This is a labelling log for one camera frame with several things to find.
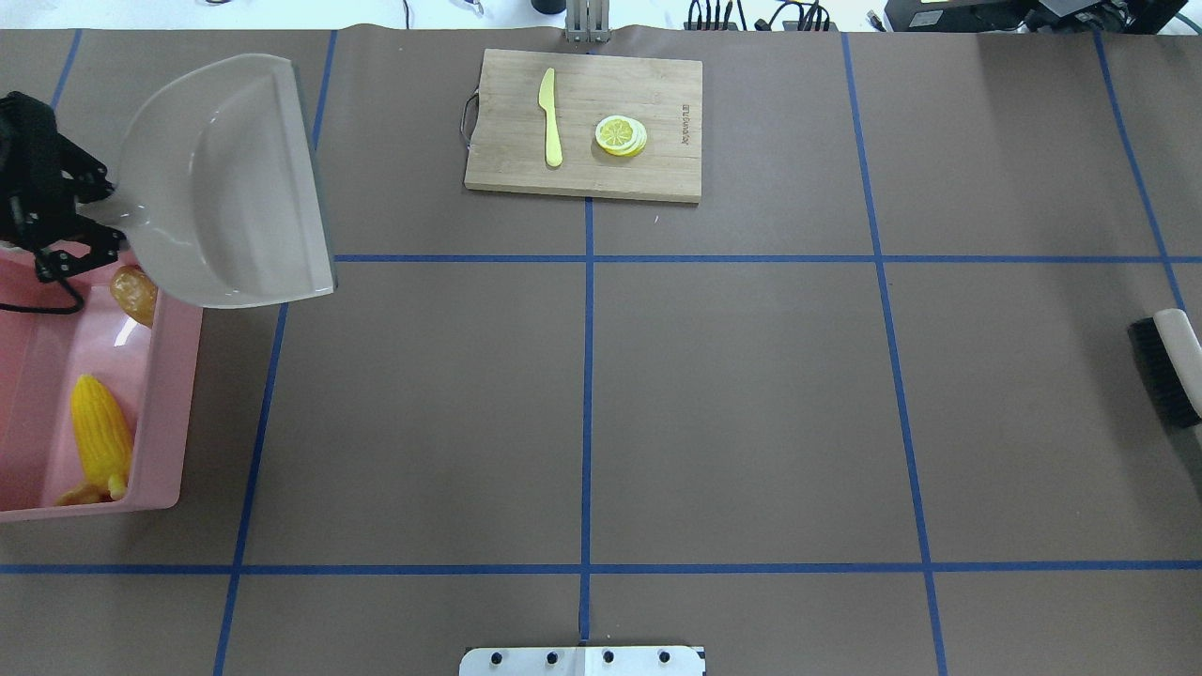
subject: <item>pink container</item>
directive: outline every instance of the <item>pink container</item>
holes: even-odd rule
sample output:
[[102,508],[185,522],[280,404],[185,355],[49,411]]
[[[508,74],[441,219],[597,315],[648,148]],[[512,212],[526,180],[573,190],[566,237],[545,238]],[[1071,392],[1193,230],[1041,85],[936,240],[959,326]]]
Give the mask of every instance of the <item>pink container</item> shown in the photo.
[[[136,262],[123,255],[124,262]],[[0,312],[0,522],[162,509],[179,499],[201,309],[162,292],[154,330],[108,292],[118,266],[71,279],[87,301],[73,315]],[[32,256],[0,251],[0,302],[66,306],[37,281]],[[91,373],[133,429],[129,490],[113,503],[54,506],[83,480],[71,427],[71,390]]]

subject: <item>black bristles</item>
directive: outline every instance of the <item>black bristles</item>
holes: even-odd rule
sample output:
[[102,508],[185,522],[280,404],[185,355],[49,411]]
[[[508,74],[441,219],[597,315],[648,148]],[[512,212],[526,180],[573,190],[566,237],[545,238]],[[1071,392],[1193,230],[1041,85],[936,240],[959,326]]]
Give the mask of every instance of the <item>black bristles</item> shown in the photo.
[[1191,427],[1202,422],[1194,404],[1182,387],[1182,379],[1173,368],[1165,342],[1152,318],[1141,319],[1127,330],[1135,348],[1136,366],[1143,385],[1161,419],[1176,427]]

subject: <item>cutting board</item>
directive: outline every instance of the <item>cutting board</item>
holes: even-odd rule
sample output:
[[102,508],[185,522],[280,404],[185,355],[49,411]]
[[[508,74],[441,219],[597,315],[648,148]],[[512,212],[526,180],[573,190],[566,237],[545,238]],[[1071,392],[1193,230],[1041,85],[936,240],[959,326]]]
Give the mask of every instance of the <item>cutting board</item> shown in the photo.
[[[555,119],[564,164],[543,153],[538,85],[555,69]],[[701,61],[486,49],[480,114],[464,185],[471,190],[701,201]],[[615,158],[593,138],[599,121],[629,115],[647,148]]]

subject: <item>knife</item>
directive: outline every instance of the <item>knife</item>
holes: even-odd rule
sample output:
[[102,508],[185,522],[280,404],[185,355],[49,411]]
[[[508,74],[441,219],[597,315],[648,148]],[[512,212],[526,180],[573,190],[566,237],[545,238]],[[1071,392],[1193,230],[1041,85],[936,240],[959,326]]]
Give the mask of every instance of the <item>knife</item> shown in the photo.
[[538,87],[538,107],[547,112],[547,166],[564,164],[564,150],[559,147],[559,126],[555,125],[555,69],[547,69]]

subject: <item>cutting board handle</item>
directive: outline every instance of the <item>cutting board handle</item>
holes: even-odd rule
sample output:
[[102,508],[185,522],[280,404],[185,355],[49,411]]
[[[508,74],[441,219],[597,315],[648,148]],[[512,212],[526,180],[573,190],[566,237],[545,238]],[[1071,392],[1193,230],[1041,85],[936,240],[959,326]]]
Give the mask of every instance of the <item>cutting board handle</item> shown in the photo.
[[476,121],[480,119],[480,88],[477,87],[471,96],[463,103],[463,117],[459,118],[459,136],[463,137],[463,144],[471,150],[471,135],[468,134],[468,111],[471,109],[471,102],[476,102],[476,119],[471,120],[471,130],[476,131]]

